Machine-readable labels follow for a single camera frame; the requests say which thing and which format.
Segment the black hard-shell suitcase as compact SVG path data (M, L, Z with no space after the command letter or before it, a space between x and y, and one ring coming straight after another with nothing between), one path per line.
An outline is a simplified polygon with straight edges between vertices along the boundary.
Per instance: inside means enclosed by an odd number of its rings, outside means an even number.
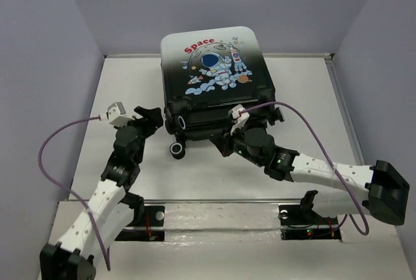
M254 107L276 98L256 35L248 27L180 32L161 41L165 127L185 156L186 142L209 140L232 124L236 105Z

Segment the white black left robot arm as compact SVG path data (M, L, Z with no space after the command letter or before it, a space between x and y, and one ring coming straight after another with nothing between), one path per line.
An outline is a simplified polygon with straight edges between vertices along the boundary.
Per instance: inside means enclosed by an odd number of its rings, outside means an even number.
M134 115L129 116L123 104L115 102L106 112L91 119L108 123L116 133L112 153L90 199L83 199L52 178L43 165L44 149L38 152L38 166L43 175L83 206L57 242L42 248L42 279L94 279L100 259L111 268L109 248L118 235L144 217L144 200L130 189L140 173L146 139L163 126L162 110L137 106Z

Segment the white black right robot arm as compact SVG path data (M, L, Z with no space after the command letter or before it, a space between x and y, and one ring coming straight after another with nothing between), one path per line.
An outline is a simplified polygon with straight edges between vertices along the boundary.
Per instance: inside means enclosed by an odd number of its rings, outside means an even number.
M334 189L325 196L308 191L301 199L299 215L313 223L322 217L369 214L380 222L400 226L406 218L410 184L389 162L355 166L326 162L277 146L266 129L254 127L222 133L210 141L223 157L235 153L276 181L311 183Z

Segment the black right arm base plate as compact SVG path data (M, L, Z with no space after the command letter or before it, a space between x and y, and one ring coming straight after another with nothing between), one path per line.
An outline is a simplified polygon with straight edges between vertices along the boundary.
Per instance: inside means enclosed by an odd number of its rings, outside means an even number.
M299 203L279 206L278 219L283 241L342 240L338 219L322 217L313 210L317 194L317 190L310 190Z

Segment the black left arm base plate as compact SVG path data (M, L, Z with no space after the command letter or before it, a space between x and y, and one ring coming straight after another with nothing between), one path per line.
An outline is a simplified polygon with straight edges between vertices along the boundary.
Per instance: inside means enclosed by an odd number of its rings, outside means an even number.
M116 237L117 242L163 242L165 206L145 205L141 216L133 221Z

